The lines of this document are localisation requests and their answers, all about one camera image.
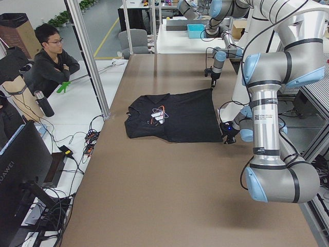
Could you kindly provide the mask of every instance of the yellow floor line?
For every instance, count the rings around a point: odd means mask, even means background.
[[[104,59],[104,60],[110,60],[110,59],[121,59],[121,57],[96,57],[94,58],[95,60],[101,60],[101,59]]]
[[[102,46],[105,43],[107,37],[109,36],[109,34],[111,33],[111,31],[113,30],[113,28],[115,27],[115,25],[118,23],[118,21],[119,21],[119,18],[117,18],[117,20],[113,23],[112,27],[109,29],[109,31],[107,32],[107,34],[103,38],[102,42],[100,43],[100,45],[98,46],[97,50],[94,53],[94,57],[97,56],[99,50],[102,48]]]

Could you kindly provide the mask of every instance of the glasses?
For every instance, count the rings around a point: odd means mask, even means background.
[[[60,44],[63,44],[63,38],[61,38],[60,40],[56,41],[56,42],[47,42],[47,43],[53,43],[53,44],[56,44],[56,45],[60,45]]]

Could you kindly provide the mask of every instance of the black monitor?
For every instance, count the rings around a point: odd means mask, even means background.
[[[0,155],[0,246],[10,245],[35,199],[26,184],[42,186],[51,162],[31,121],[17,131]]]

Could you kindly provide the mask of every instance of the white wall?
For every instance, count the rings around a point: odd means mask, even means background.
[[[64,0],[0,0],[0,14],[26,13],[34,29],[64,10]]]

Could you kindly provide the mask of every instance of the green clamp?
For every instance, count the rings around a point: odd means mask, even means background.
[[[56,93],[61,93],[64,90],[64,93],[66,93],[66,88],[70,85],[70,81],[64,81],[61,85],[61,87],[56,91]]]

